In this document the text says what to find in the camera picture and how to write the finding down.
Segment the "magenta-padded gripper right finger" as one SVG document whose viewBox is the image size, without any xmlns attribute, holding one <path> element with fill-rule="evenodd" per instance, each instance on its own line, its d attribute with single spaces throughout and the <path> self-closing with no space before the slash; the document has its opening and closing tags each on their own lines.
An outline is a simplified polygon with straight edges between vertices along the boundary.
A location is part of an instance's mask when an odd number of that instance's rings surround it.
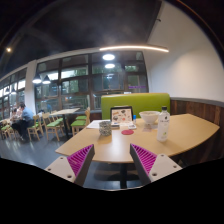
<svg viewBox="0 0 224 224">
<path fill-rule="evenodd" d="M 181 167 L 166 154 L 156 155 L 135 144 L 130 145 L 130 154 L 143 185 L 181 170 Z"/>
</svg>

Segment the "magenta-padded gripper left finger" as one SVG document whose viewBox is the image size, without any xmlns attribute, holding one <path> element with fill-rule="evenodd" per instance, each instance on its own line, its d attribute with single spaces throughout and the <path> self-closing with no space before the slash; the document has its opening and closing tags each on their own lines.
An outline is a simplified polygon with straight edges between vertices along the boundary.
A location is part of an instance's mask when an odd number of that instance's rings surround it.
<svg viewBox="0 0 224 224">
<path fill-rule="evenodd" d="M 68 157 L 58 157 L 46 168 L 46 171 L 82 186 L 94 155 L 94 145 L 91 144 Z"/>
</svg>

